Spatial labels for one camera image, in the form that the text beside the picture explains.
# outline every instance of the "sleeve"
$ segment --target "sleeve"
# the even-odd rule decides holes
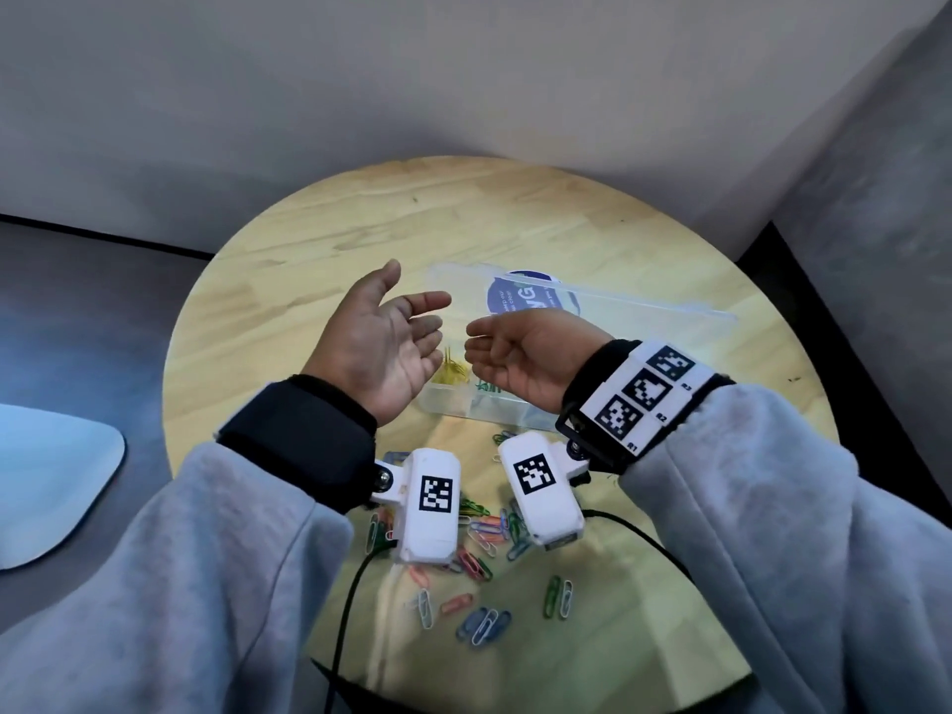
[[[781,396],[715,390],[621,485],[783,710],[952,711],[952,532]]]
[[[5,711],[287,711],[353,531],[203,443],[64,600],[0,637]]]

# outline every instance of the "wall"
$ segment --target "wall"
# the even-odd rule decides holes
[[[774,220],[952,500],[950,64],[952,3]]]
[[[945,0],[3,0],[0,212],[215,250],[316,179],[501,155],[740,253]]]

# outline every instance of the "purple sticker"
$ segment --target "purple sticker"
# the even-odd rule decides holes
[[[538,278],[543,281],[554,281],[559,283],[558,278],[540,273],[536,270],[510,270],[509,275],[523,275],[527,278]],[[579,301],[574,293],[569,293],[573,311],[576,315],[581,315]],[[562,308],[562,301],[559,300],[558,292],[554,288],[545,286],[530,286],[526,283],[516,283],[507,281],[503,278],[496,278],[489,286],[489,292],[486,294],[485,305],[490,313],[507,313],[512,310],[525,310],[527,308]]]

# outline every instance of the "table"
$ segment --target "table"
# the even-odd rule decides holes
[[[835,440],[827,397],[797,338],[769,300],[706,241],[598,182],[550,167],[474,157],[422,158],[321,180],[268,208],[208,264],[175,325],[163,420],[173,470],[264,383],[300,370],[349,285],[397,258],[396,293],[422,289],[432,263],[495,263],[563,281],[675,303],[703,301],[740,318],[733,333],[693,350],[740,382],[786,396]],[[462,462],[464,490],[490,508],[510,492],[494,463],[492,423],[411,406],[377,437],[387,450],[431,446]],[[601,474],[584,505],[649,519]],[[350,557],[307,643],[329,664],[369,514],[350,515]],[[749,668],[696,589],[624,528],[589,522],[554,552],[500,557],[491,584],[431,574],[435,605],[472,591],[514,621],[492,648],[456,642],[464,614],[422,631],[405,608],[416,591],[399,566],[374,562],[351,612],[342,673],[425,711],[660,712],[704,699]],[[552,573],[576,596],[565,622],[544,620]]]

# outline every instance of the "clear plastic organizer box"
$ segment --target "clear plastic organizer box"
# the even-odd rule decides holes
[[[530,307],[557,307],[581,316],[616,338],[659,338],[685,350],[731,332],[737,318],[701,304],[673,305],[562,283],[534,270],[506,271],[493,265],[437,263],[427,272],[429,290],[447,290],[452,305],[441,311],[447,354],[469,370],[464,359],[467,323],[493,313]],[[418,397],[423,410],[490,420],[502,425],[555,430],[556,416],[480,381],[469,370],[466,383],[427,383]]]

